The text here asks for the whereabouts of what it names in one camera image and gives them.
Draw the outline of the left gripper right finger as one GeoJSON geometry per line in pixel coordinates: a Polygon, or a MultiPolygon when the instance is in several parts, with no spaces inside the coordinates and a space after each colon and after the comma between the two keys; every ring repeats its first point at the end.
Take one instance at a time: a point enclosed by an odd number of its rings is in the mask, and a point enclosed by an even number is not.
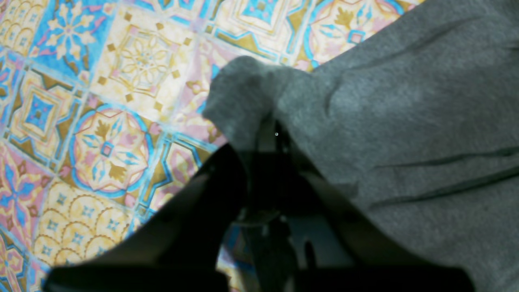
{"type": "Polygon", "coordinates": [[[272,118],[259,130],[264,236],[284,254],[262,268],[262,283],[284,292],[472,292],[461,268],[406,251],[327,183],[272,118]]]}

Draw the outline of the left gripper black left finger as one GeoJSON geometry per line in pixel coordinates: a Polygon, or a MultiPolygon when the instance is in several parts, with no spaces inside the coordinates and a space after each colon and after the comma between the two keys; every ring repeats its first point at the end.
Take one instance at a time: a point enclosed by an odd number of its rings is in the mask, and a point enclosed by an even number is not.
{"type": "Polygon", "coordinates": [[[246,192],[243,165],[225,145],[134,234],[94,259],[52,268],[43,291],[228,292],[217,259],[246,192]]]}

